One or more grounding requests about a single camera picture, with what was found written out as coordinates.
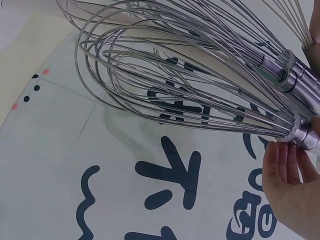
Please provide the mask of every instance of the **wire whisk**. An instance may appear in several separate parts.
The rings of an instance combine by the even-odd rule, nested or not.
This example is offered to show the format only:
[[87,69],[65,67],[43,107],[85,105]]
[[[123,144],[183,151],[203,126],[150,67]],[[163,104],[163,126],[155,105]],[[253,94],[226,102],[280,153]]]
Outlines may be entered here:
[[[76,70],[99,101],[160,124],[258,134],[320,149],[305,118],[311,108],[301,98],[293,102],[295,88],[287,89],[293,80],[317,77],[242,1],[216,2],[120,0],[104,6],[67,1],[64,8],[57,0],[80,29]],[[79,18],[68,4],[96,11],[83,7],[89,17]],[[80,53],[109,99],[86,84]]]

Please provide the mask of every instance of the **stainless steel whisk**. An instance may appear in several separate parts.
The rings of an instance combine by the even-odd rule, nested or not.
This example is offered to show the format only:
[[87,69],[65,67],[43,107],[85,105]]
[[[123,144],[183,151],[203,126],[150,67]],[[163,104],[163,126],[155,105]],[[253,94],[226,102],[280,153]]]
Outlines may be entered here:
[[[305,118],[317,111],[312,104],[318,89],[307,85],[298,97],[294,88],[318,82],[315,74],[240,0],[216,2],[220,5],[121,0],[107,6],[67,1],[63,6],[57,0],[80,29],[75,49],[79,78],[101,102],[161,124],[270,136],[319,152],[319,139]],[[72,14],[70,5],[88,13],[88,19]],[[79,49],[108,100],[88,87]],[[287,89],[293,80],[294,87]]]

